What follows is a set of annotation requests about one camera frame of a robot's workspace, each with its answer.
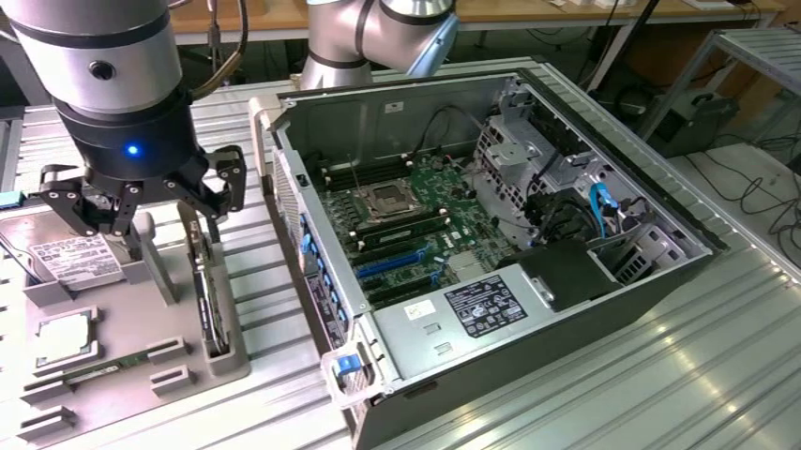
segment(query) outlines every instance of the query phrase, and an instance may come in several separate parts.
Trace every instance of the blue latch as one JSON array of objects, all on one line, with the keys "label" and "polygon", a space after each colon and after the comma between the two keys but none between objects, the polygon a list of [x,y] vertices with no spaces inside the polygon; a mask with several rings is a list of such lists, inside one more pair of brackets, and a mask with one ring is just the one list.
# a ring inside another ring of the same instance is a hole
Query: blue latch
[{"label": "blue latch", "polygon": [[362,370],[362,360],[358,354],[350,354],[337,359],[337,378]]},{"label": "blue latch", "polygon": [[604,183],[596,183],[590,186],[590,209],[592,214],[596,216],[596,220],[598,221],[598,225],[601,225],[601,237],[606,237],[606,223],[604,221],[604,214],[601,213],[598,197],[601,197],[601,202],[604,204],[608,204],[617,209],[617,201],[612,197],[610,190],[606,188]]},{"label": "blue latch", "polygon": [[311,247],[311,234],[306,233],[303,235],[303,242],[301,243],[301,251],[303,253],[309,253],[310,247]]}]

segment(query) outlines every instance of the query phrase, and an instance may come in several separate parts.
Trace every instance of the metal shelf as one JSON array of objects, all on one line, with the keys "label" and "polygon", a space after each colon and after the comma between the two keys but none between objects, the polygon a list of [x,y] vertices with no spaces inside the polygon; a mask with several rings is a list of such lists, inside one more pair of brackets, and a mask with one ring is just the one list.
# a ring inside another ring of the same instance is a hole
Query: metal shelf
[{"label": "metal shelf", "polygon": [[[801,95],[801,33],[787,27],[714,30],[701,44],[662,101],[652,108],[642,126],[637,130],[637,134],[644,140],[656,131],[673,102],[690,86],[692,78],[706,65],[712,51],[716,49],[771,77],[797,96]],[[721,83],[722,80],[724,78],[718,78],[712,83]]]}]

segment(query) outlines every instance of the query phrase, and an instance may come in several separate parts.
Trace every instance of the pcie slot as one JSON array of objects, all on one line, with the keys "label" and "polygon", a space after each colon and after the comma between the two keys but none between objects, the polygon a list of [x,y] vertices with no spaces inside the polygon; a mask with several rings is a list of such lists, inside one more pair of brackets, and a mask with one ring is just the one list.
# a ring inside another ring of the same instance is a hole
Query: pcie slot
[{"label": "pcie slot", "polygon": [[398,269],[401,267],[406,267],[407,265],[418,264],[423,261],[426,257],[426,252],[429,251],[430,246],[425,246],[414,253],[399,256],[398,258],[393,258],[391,260],[378,262],[367,267],[362,267],[355,271],[357,278],[371,277],[373,275],[382,274],[393,269]]},{"label": "pcie slot", "polygon": [[439,285],[434,278],[431,276],[425,276],[403,284],[399,284],[398,286],[393,286],[391,288],[387,288],[383,291],[369,293],[367,300],[371,303],[378,303],[387,301],[394,297],[398,297],[399,295],[411,298],[415,295],[429,293],[438,288]]}]

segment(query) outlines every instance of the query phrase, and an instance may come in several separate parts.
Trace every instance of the blue cable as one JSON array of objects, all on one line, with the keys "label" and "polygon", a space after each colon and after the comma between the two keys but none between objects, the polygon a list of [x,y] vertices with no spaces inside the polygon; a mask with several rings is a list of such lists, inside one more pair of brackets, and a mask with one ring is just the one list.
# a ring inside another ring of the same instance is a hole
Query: blue cable
[{"label": "blue cable", "polygon": [[598,221],[598,225],[601,226],[601,237],[606,238],[606,222],[604,221],[604,214],[601,213],[601,204],[598,204],[598,196],[601,196],[601,201],[604,204],[608,204],[614,209],[617,209],[618,204],[614,198],[612,197],[610,190],[606,188],[604,183],[596,183],[590,186],[590,209],[592,214],[596,216],[596,220]]}]

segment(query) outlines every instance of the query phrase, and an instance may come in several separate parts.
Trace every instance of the circuit board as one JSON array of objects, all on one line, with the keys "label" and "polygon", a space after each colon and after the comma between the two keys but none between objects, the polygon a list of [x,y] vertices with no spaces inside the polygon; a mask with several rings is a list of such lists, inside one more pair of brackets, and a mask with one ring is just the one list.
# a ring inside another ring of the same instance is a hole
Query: circuit board
[{"label": "circuit board", "polygon": [[[466,195],[466,192],[470,192],[470,181],[471,173],[462,172],[455,163],[443,163],[437,157],[421,157],[409,177],[337,192],[321,192],[321,199],[354,272],[369,300],[378,308],[433,289],[450,286],[466,275],[488,273],[494,270],[501,259],[517,251],[504,234],[492,226],[492,217],[479,202]],[[381,195],[391,200],[383,205],[375,202],[377,196],[373,193],[378,189],[382,189]],[[419,217],[417,215],[423,212],[443,209],[447,211],[447,226],[435,231],[427,230],[425,235],[418,237],[403,239],[402,243],[383,249],[385,258],[361,263],[369,252],[362,251],[354,243],[354,230],[382,221]],[[374,275],[362,272],[374,264],[393,261],[398,255],[410,255],[414,263]],[[473,264],[467,263],[470,265],[465,268],[455,266],[453,257]],[[415,280],[422,292],[411,289]],[[409,289],[394,295],[391,292],[397,287]]]}]

